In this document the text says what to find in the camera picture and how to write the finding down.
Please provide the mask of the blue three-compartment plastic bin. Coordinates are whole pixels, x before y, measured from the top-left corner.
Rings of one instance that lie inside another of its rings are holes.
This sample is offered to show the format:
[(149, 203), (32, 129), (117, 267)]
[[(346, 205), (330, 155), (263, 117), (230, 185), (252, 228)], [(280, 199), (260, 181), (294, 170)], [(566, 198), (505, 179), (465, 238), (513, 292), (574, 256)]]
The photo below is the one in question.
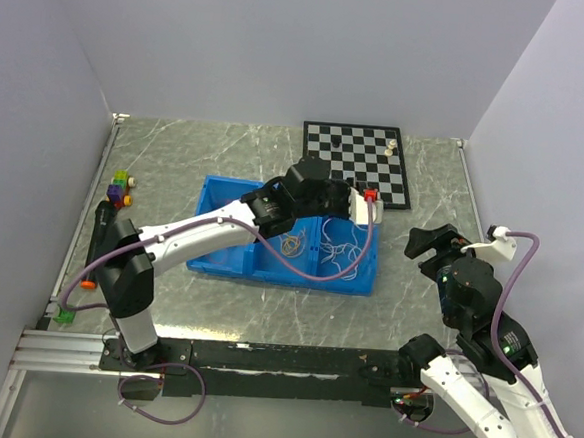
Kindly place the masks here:
[(357, 267), (342, 278), (323, 280), (349, 267), (361, 254), (366, 237), (365, 226), (328, 216), (310, 217), (270, 239), (271, 248), (259, 243), (225, 248), (194, 258), (186, 266), (211, 276), (367, 296), (378, 272), (379, 227), (373, 229), (370, 248)]

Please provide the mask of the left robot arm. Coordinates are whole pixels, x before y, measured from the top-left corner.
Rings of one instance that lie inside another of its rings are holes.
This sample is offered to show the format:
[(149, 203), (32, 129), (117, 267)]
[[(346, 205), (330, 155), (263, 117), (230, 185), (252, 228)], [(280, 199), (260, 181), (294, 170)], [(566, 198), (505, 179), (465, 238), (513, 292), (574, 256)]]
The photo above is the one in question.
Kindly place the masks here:
[(150, 312), (156, 277), (206, 254), (289, 232), (299, 219), (328, 216), (356, 225), (374, 221), (376, 198), (330, 176), (330, 163), (304, 157), (286, 174), (221, 208), (174, 223), (137, 228), (124, 219), (109, 226), (95, 274), (109, 314), (137, 371), (154, 367), (160, 347)]

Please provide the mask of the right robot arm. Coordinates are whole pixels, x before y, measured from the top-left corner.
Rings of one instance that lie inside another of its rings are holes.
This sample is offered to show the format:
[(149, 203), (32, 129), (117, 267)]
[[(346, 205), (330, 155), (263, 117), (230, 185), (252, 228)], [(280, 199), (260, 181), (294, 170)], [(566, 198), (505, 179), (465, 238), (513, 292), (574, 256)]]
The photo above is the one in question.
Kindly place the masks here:
[[(532, 246), (508, 279), (500, 284), (493, 264), (515, 256), (519, 239)], [(457, 331), (461, 353), (501, 403), (496, 409), (454, 366), (437, 341), (421, 334), (399, 352), (400, 379), (424, 385), (440, 397), (477, 438), (572, 438), (556, 413), (537, 352), (528, 333), (504, 310), (508, 294), (540, 247), (539, 238), (492, 226), (488, 242), (471, 243), (453, 225), (433, 230), (412, 228), (404, 253), (419, 263), (421, 274), (437, 284), (445, 326)]]

